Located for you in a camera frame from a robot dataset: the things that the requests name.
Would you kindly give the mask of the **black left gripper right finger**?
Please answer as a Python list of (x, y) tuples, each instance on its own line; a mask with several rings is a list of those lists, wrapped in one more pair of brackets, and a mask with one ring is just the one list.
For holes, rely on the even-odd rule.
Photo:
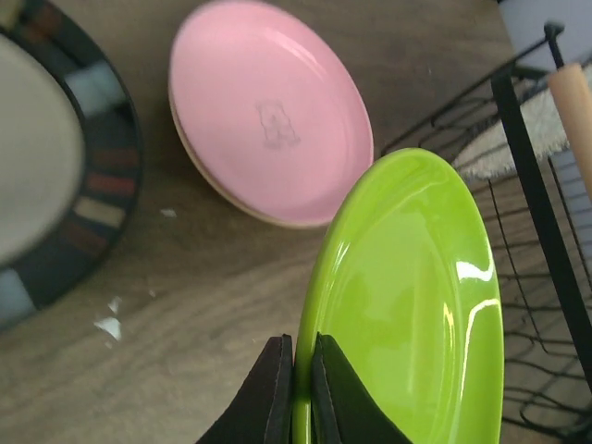
[(330, 335), (317, 334), (311, 362), (311, 401), (317, 443), (408, 443), (380, 410)]

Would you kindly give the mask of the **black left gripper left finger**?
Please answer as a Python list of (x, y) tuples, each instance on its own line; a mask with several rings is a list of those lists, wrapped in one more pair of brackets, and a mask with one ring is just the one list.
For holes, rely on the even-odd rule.
[(228, 408), (198, 444), (290, 442), (292, 339), (270, 338)]

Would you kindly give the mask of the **green plate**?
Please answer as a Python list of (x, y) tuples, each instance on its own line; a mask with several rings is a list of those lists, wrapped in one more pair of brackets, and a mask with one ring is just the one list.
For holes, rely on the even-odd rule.
[(493, 255), (457, 172), (402, 149), (358, 180), (331, 223), (305, 297), (292, 435), (314, 440), (318, 335), (340, 346), (380, 410), (414, 443), (500, 439), (504, 350)]

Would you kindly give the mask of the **glossy black plate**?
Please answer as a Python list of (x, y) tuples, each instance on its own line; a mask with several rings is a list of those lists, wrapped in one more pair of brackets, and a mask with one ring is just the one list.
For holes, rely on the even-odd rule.
[(83, 138), (73, 199), (54, 228), (1, 264), (1, 326), (10, 328), (72, 290), (124, 231), (142, 179), (142, 136), (130, 94), (94, 40), (49, 1), (5, 1), (7, 37), (54, 77), (74, 107)]

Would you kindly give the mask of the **pink plate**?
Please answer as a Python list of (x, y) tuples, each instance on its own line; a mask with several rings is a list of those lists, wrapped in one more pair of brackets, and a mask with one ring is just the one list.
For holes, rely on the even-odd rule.
[(262, 1), (212, 1), (181, 24), (168, 89), (204, 166), (251, 208), (332, 219), (374, 159), (364, 101), (307, 25)]

